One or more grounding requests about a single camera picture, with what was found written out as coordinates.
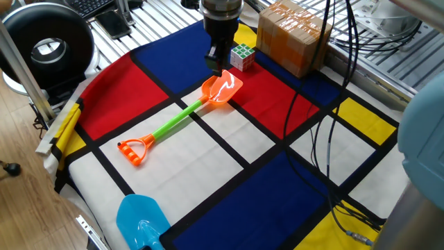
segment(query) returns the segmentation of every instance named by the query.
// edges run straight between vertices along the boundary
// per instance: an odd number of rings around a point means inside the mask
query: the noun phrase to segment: orange handle
[[[139,166],[140,163],[142,162],[142,160],[145,158],[146,156],[146,151],[151,147],[151,145],[154,143],[155,139],[154,137],[150,134],[144,137],[141,137],[140,139],[131,139],[131,140],[126,140],[123,142],[119,142],[117,143],[117,147],[119,148],[120,152],[122,152],[122,154],[129,159],[129,161],[134,165],[134,166]],[[136,152],[134,152],[133,149],[131,149],[130,145],[128,145],[129,142],[138,142],[144,145],[145,150],[144,150],[144,155],[143,156],[138,156],[136,154]]]

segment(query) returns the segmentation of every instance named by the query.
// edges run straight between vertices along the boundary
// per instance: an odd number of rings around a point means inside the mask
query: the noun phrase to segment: green shovel handle
[[[169,120],[167,123],[163,124],[160,128],[154,131],[153,136],[156,140],[159,140],[163,135],[165,135],[172,127],[174,127],[178,122],[182,121],[185,117],[195,111],[197,108],[202,106],[201,100],[197,100],[188,108],[185,108],[182,112],[176,115],[173,119]]]

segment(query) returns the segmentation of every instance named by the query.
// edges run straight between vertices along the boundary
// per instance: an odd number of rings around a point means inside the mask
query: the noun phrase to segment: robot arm
[[[207,66],[215,76],[222,75],[223,66],[228,64],[228,54],[239,28],[242,0],[182,0],[182,6],[202,12],[203,26],[211,37],[210,50],[205,56]]]

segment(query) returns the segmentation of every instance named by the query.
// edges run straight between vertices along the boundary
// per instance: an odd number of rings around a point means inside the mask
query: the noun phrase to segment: blue shovel
[[[117,212],[117,227],[131,250],[163,250],[159,237],[170,225],[154,199],[129,194]]]

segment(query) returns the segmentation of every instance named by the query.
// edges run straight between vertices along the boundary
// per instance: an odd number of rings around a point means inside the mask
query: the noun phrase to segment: blue square
[[[203,80],[212,71],[204,56],[210,36],[199,22],[133,51],[136,59],[175,94]]]
[[[299,78],[295,77],[292,73],[288,72],[282,66],[271,60],[261,51],[256,52],[256,60],[265,64],[269,69],[271,69],[271,71],[273,71],[272,74],[281,76],[290,84],[296,87],[300,87],[302,84],[302,81]],[[340,92],[338,88],[328,83],[321,76],[321,73],[318,72],[315,74],[310,74],[306,77],[302,91],[317,100],[323,106],[326,106],[335,100],[339,96]]]
[[[306,181],[327,194],[320,180],[292,161]],[[280,153],[173,243],[177,249],[276,249],[324,201]]]

